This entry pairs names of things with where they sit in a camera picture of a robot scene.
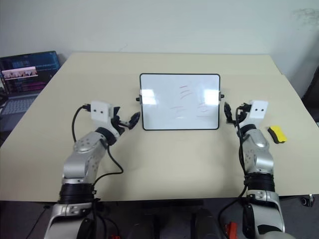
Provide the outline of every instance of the whiteboard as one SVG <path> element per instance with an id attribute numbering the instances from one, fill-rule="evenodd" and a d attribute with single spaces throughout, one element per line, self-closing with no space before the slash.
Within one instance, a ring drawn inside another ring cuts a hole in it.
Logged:
<path id="1" fill-rule="evenodd" d="M 141 74 L 145 130 L 218 129 L 218 74 Z"/>

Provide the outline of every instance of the power cord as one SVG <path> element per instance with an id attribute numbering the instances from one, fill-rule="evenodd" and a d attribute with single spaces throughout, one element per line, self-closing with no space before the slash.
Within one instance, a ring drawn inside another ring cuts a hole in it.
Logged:
<path id="1" fill-rule="evenodd" d="M 106 226 L 105 220 L 100 214 L 97 214 L 97 217 L 101 220 L 101 222 L 103 224 L 103 239 L 107 239 L 108 238 L 108 228 Z"/>
<path id="2" fill-rule="evenodd" d="M 109 221 L 110 223 L 112 223 L 116 229 L 116 236 L 119 236 L 120 235 L 120 230 L 119 230 L 119 227 L 118 225 L 110 218 L 104 218 L 105 220 Z"/>
<path id="3" fill-rule="evenodd" d="M 237 131 L 238 131 L 238 137 L 239 137 L 239 151 L 238 151 L 238 157 L 239 157 L 239 162 L 240 165 L 244 171 L 244 175 L 246 175 L 246 169 L 245 169 L 245 163 L 244 163 L 244 152 L 243 152 L 243 134 L 242 131 L 240 130 L 239 126 L 239 118 L 238 118 L 238 111 L 240 110 L 240 107 L 237 107 L 236 113 L 235 113 L 235 120 L 236 120 L 236 126 L 237 126 Z"/>
<path id="4" fill-rule="evenodd" d="M 100 139 L 101 144 L 104 146 L 104 148 L 107 150 L 109 157 L 111 158 L 111 160 L 118 166 L 118 168 L 120 169 L 120 172 L 113 172 L 113 173 L 105 173 L 102 174 L 100 177 L 98 177 L 95 182 L 93 183 L 93 187 L 95 186 L 95 184 L 101 179 L 104 178 L 108 175 L 115 175 L 115 174 L 122 174 L 124 173 L 124 169 L 122 168 L 122 166 L 115 160 L 115 158 L 112 156 L 111 152 L 110 152 L 110 146 L 106 145 L 106 143 Z"/>
<path id="5" fill-rule="evenodd" d="M 238 131 L 238 137 L 239 137 L 239 150 L 238 150 L 238 157 L 239 157 L 239 162 L 240 162 L 240 165 L 243 169 L 243 172 L 244 172 L 244 175 L 246 175 L 246 170 L 245 170 L 245 163 L 244 163 L 244 152 L 243 152 L 243 134 L 242 134 L 242 131 L 240 130 L 240 126 L 239 126 L 239 115 L 238 115 L 238 111 L 241 110 L 241 106 L 237 107 L 236 109 L 236 113 L 235 113 L 235 123 L 236 123 L 236 127 L 237 127 L 237 131 Z M 221 222 L 221 215 L 222 213 L 227 209 L 229 208 L 230 206 L 232 206 L 233 204 L 235 204 L 236 202 L 238 202 L 242 196 L 244 195 L 245 191 L 247 189 L 247 186 L 245 185 L 243 191 L 239 194 L 239 196 L 233 200 L 231 203 L 227 204 L 225 207 L 223 207 L 219 213 L 218 213 L 218 223 L 219 223 L 219 227 L 221 229 L 221 231 L 223 232 L 224 236 L 229 239 L 229 236 L 227 235 L 227 232 L 225 231 L 223 225 L 222 225 L 222 222 Z"/>
<path id="6" fill-rule="evenodd" d="M 72 120 L 72 137 L 73 137 L 73 141 L 76 142 L 76 137 L 75 137 L 75 133 L 74 133 L 74 123 L 76 120 L 76 117 L 78 116 L 79 112 L 81 109 L 85 109 L 88 112 L 91 112 L 91 105 L 90 104 L 86 104 L 86 105 L 82 105 L 80 108 L 78 108 L 73 116 L 73 120 Z"/>
<path id="7" fill-rule="evenodd" d="M 218 224 L 219 224 L 219 227 L 220 227 L 221 231 L 223 232 L 224 236 L 227 239 L 229 239 L 229 236 L 227 235 L 227 232 L 225 231 L 225 228 L 222 225 L 221 215 L 227 208 L 229 208 L 230 206 L 232 206 L 233 204 L 235 204 L 236 202 L 238 202 L 241 199 L 241 197 L 244 195 L 246 189 L 247 189 L 247 186 L 245 185 L 243 191 L 239 194 L 239 196 L 235 200 L 233 200 L 231 203 L 229 203 L 225 207 L 223 207 L 222 210 L 220 210 L 219 213 L 218 213 Z"/>
<path id="8" fill-rule="evenodd" d="M 50 208 L 50 206 L 48 206 L 48 205 L 45 205 L 45 206 L 43 207 L 43 211 L 40 213 L 40 215 L 39 215 L 38 218 L 36 219 L 35 223 L 33 224 L 33 227 L 31 228 L 29 234 L 26 236 L 25 239 L 28 239 L 28 238 L 31 236 L 33 230 L 35 229 L 35 226 L 38 224 L 38 222 L 40 221 L 40 219 L 41 219 L 41 217 L 43 216 L 43 214 L 45 213 L 45 211 L 46 211 L 47 209 L 49 209 L 49 208 Z"/>
<path id="9" fill-rule="evenodd" d="M 92 239 L 96 239 L 96 232 L 97 232 L 97 230 L 98 230 L 98 222 L 97 222 L 97 220 L 96 220 L 96 216 L 97 216 L 97 213 L 96 213 L 96 203 L 97 203 L 97 201 L 99 201 L 99 200 L 100 200 L 100 199 L 95 198 L 95 199 L 93 199 L 93 201 L 92 201 L 92 216 L 93 216 L 93 222 L 94 222 L 94 224 L 93 224 L 94 228 L 93 228 L 93 232 L 92 232 Z"/>

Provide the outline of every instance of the table surface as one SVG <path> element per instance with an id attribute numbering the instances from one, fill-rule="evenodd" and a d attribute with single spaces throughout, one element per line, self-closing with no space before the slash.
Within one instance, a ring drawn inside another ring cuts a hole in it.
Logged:
<path id="1" fill-rule="evenodd" d="M 128 119 L 140 111 L 140 73 L 218 73 L 221 76 L 218 130 L 145 131 L 142 121 L 111 147 L 124 168 L 96 185 L 102 200 L 235 197 L 244 176 L 239 140 L 225 123 L 223 103 L 269 101 L 260 125 L 270 142 L 279 195 L 319 193 L 319 128 L 289 81 L 266 55 L 74 53 L 41 92 L 0 149 L 0 199 L 56 201 L 63 163 L 72 152 L 71 121 L 92 100 L 121 106 Z M 288 138 L 275 144 L 267 133 L 280 125 Z M 80 112 L 77 138 L 93 131 Z M 108 156 L 98 175 L 118 170 Z"/>

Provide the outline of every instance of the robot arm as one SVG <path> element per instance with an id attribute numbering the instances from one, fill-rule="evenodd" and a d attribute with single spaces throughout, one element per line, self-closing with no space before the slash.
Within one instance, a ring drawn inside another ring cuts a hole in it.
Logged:
<path id="1" fill-rule="evenodd" d="M 129 122 L 120 121 L 120 107 L 93 101 L 86 108 L 97 127 L 77 140 L 63 167 L 60 199 L 53 206 L 45 239 L 94 238 L 95 220 L 87 217 L 94 207 L 94 183 L 101 159 L 125 129 L 132 129 L 140 118 L 135 113 Z"/>
<path id="2" fill-rule="evenodd" d="M 250 239 L 293 239 L 285 234 L 285 224 L 279 196 L 275 192 L 274 160 L 269 143 L 258 129 L 268 103 L 251 101 L 239 107 L 237 122 L 225 103 L 228 123 L 233 123 L 242 137 L 243 162 L 247 186 L 247 203 L 243 212 L 243 233 Z"/>

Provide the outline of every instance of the laptop screen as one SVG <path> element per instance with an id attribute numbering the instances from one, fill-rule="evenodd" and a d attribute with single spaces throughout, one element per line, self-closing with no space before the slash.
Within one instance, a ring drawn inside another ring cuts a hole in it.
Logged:
<path id="1" fill-rule="evenodd" d="M 8 94 L 40 92 L 59 70 L 55 51 L 0 58 L 0 75 Z"/>

